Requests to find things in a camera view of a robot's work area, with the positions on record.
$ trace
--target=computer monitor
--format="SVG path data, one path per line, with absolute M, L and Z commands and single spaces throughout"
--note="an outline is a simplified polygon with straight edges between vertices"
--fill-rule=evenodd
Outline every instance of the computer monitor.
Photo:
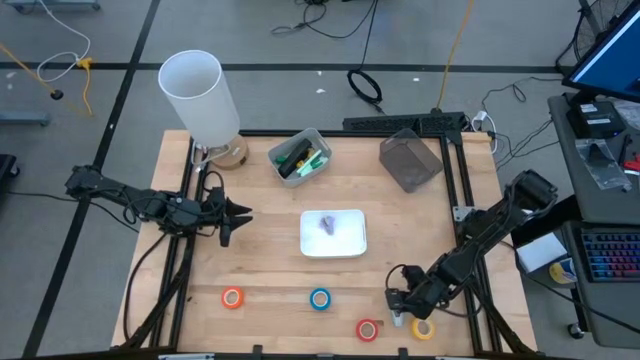
M 601 94 L 640 102 L 640 0 L 599 37 L 563 85 L 583 90 L 585 100 Z

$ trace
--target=white plate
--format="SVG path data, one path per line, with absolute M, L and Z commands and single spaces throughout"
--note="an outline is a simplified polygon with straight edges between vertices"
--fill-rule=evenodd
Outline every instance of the white plate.
M 333 235 L 322 227 L 325 216 L 334 220 Z M 305 211 L 300 215 L 300 251 L 314 258 L 356 257 L 367 251 L 364 213 L 360 210 Z

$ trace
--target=tape roll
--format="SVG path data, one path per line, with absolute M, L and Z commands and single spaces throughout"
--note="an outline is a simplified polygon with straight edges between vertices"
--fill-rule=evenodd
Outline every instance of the tape roll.
M 372 331 L 371 331 L 371 335 L 367 336 L 364 334 L 364 330 L 368 326 L 371 326 Z M 364 342 L 372 342 L 378 337 L 378 324 L 376 324 L 376 322 L 371 319 L 362 319 L 358 322 L 358 325 L 356 326 L 356 335 L 360 340 Z
M 420 325 L 425 324 L 427 326 L 426 333 L 420 330 Z M 431 320 L 413 319 L 411 322 L 411 333 L 419 340 L 429 340 L 435 335 L 436 327 Z
M 234 301 L 229 300 L 229 297 L 231 295 L 236 296 L 236 299 Z M 222 292 L 221 300 L 222 306 L 226 307 L 227 309 L 237 309 L 242 305 L 242 302 L 244 301 L 244 293 L 239 287 L 231 286 L 224 289 L 224 291 Z
M 318 303 L 318 295 L 324 295 L 325 302 L 320 304 Z M 311 303 L 311 307 L 314 310 L 323 311 L 327 310 L 331 305 L 331 294 L 329 294 L 329 290 L 323 288 L 317 288 L 311 292 L 311 296 L 309 297 L 309 302 Z

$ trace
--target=white cylinder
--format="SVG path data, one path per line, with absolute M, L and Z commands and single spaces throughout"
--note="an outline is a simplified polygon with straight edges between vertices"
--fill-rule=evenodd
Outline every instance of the white cylinder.
M 238 111 L 213 55 L 200 50 L 173 55 L 162 64 L 158 83 L 200 145 L 220 147 L 238 135 Z

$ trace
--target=wooden table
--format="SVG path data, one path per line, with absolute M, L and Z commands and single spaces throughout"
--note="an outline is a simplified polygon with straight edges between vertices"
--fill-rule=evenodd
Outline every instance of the wooden table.
M 261 344 L 265 353 L 393 355 L 399 347 L 406 347 L 411 355 L 473 354 L 467 319 L 434 311 L 431 320 L 436 334 L 429 341 L 419 341 L 410 333 L 410 314 L 404 328 L 393 326 L 384 297 L 384 278 L 392 266 L 417 264 L 426 269 L 455 246 L 443 172 L 417 192 L 407 194 L 378 161 L 381 139 L 327 138 L 334 154 L 329 168 L 298 188 L 286 189 L 266 156 L 284 139 L 246 139 L 251 149 L 247 163 L 222 175 L 227 195 L 238 204 L 252 207 L 254 220 L 233 233 L 229 248 L 221 248 L 217 237 L 196 240 L 179 351 L 248 353 L 253 345 Z M 465 133 L 463 139 L 476 206 L 488 208 L 502 198 L 489 139 L 480 133 Z M 165 133 L 152 188 L 179 190 L 188 142 L 186 131 Z M 424 142 L 440 157 L 438 140 Z M 453 147 L 449 152 L 456 191 L 463 204 Z M 195 176 L 191 184 L 193 190 Z M 303 256 L 300 214 L 338 209 L 364 212 L 366 253 L 353 259 Z M 143 224 L 132 266 L 160 235 L 155 224 Z M 130 332 L 157 300 L 168 243 L 165 240 L 146 259 L 135 279 Z M 523 342 L 535 349 L 512 250 L 497 246 L 486 260 L 496 307 Z M 241 308 L 222 307 L 221 292 L 227 286 L 244 289 L 245 304 Z M 396 274 L 391 286 L 406 285 Z M 316 287 L 327 288 L 332 294 L 332 305 L 325 312 L 314 311 L 309 305 L 309 294 Z M 464 312 L 463 296 L 453 301 L 450 309 Z M 172 313 L 170 305 L 166 319 Z M 372 343 L 362 342 L 355 335 L 356 323 L 362 318 L 379 323 L 380 336 Z M 121 321 L 122 310 L 113 344 L 123 342 Z M 170 323 L 164 322 L 161 344 L 167 343 Z M 481 333 L 488 349 L 485 326 L 481 326 Z

